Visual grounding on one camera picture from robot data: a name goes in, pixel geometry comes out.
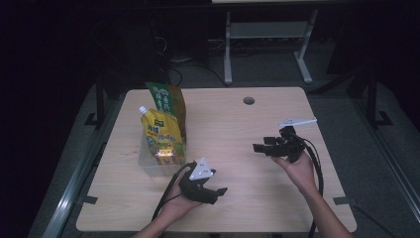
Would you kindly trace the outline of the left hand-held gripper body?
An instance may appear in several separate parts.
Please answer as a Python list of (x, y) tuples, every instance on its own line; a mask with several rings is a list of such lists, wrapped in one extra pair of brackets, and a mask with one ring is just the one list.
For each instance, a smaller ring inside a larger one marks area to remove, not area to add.
[(182, 195), (192, 201), (214, 204), (218, 199), (217, 191), (204, 186), (204, 183), (213, 177), (210, 170), (204, 158), (193, 162), (192, 168), (183, 175), (178, 184)]

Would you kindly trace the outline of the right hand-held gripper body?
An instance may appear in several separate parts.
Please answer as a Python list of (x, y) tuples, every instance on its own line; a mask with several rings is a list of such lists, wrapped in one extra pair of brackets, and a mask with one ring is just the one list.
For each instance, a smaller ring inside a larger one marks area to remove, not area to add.
[(311, 119), (285, 119), (278, 123), (279, 137), (275, 137), (275, 145), (264, 145), (264, 154), (270, 157), (287, 157), (291, 163), (298, 161), (301, 153), (306, 150), (312, 158), (315, 158), (313, 150), (308, 146), (309, 141), (299, 137), (294, 129), (297, 125), (304, 125), (316, 122), (315, 117)]

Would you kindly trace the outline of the clear plastic container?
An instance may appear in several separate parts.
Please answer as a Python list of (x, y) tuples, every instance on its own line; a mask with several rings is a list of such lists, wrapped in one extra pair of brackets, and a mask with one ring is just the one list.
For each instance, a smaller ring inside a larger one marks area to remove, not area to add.
[[(175, 151), (176, 165), (160, 166), (156, 159), (156, 152), (160, 149)], [(142, 135), (139, 152), (139, 165), (152, 178), (170, 177), (186, 164), (185, 153), (179, 153), (173, 145), (161, 145), (158, 140), (146, 133)]]

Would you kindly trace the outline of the yellow spouted sauce pouch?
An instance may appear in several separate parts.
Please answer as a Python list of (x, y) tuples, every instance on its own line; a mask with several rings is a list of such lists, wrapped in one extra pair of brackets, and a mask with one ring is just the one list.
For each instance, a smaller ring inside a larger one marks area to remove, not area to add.
[(174, 116), (146, 106), (141, 106), (139, 111), (142, 114), (141, 121), (148, 136), (157, 139), (161, 145), (173, 145), (179, 153), (184, 152), (183, 139)]

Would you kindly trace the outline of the green and red sauce packet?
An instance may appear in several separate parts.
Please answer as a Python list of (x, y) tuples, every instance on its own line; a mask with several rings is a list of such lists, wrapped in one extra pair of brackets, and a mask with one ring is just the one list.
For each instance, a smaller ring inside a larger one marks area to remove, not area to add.
[(181, 138), (186, 141), (186, 106), (181, 89), (158, 82), (147, 82), (146, 87), (154, 99), (157, 110), (177, 119)]

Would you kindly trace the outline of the person's right hand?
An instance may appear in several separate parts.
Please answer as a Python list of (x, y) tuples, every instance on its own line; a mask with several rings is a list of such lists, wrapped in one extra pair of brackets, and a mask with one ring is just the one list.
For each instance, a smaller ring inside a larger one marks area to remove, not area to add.
[(302, 152), (295, 163), (290, 163), (283, 158), (271, 157), (271, 159), (285, 170), (288, 177), (304, 196), (315, 194), (318, 191), (314, 178), (313, 163), (306, 153)]

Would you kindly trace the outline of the person's left hand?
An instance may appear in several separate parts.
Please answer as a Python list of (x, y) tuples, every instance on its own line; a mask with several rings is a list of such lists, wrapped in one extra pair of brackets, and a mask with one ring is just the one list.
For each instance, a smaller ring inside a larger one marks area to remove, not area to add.
[(168, 194), (168, 200), (157, 218), (170, 220), (171, 223), (185, 216), (191, 209), (200, 205), (200, 202), (192, 201), (181, 194), (179, 186), (176, 184)]

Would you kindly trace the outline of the black metal stand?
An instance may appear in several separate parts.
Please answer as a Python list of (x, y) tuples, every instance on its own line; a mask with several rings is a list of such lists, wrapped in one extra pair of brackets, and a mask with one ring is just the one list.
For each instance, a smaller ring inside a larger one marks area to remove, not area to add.
[(96, 112), (89, 113), (85, 125), (94, 126), (99, 130), (105, 118), (104, 86), (100, 75), (95, 79)]
[(367, 120), (372, 128), (377, 129), (379, 126), (391, 126), (392, 121), (385, 111), (376, 110), (377, 97), (377, 74), (372, 68), (369, 72), (367, 80)]

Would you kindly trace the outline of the aluminium rail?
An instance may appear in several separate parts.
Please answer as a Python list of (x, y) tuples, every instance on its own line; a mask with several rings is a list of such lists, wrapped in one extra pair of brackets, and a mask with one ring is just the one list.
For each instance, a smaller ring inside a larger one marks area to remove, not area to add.
[(90, 115), (96, 118), (96, 104), (89, 99), (83, 102), (29, 238), (61, 236), (79, 194), (102, 156), (121, 105), (121, 100), (106, 99), (104, 121), (97, 126), (85, 123)]
[(359, 116), (362, 118), (364, 125), (369, 131), (374, 142), (384, 156), (385, 161), (396, 180), (397, 186), (401, 190), (411, 212), (420, 223), (420, 194), (414, 189), (401, 165), (398, 163), (397, 158), (391, 152), (391, 149), (386, 144), (383, 136), (379, 133), (379, 128), (381, 126), (392, 126), (391, 120), (384, 111), (379, 111), (379, 119), (376, 119), (376, 115), (373, 115), (373, 121), (370, 121), (368, 109), (364, 106), (364, 104), (359, 99), (353, 99), (352, 103), (354, 104)]

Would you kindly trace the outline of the white metal table frame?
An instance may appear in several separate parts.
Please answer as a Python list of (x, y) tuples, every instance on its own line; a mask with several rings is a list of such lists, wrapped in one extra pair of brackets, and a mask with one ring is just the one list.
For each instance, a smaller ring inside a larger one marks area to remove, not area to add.
[(237, 23), (231, 19), (231, 13), (226, 14), (224, 82), (233, 83), (231, 64), (231, 41), (243, 39), (301, 39), (302, 45), (294, 53), (302, 79), (306, 84), (313, 82), (305, 63), (304, 56), (317, 19), (318, 10), (311, 12), (308, 21), (296, 22), (245, 22)]

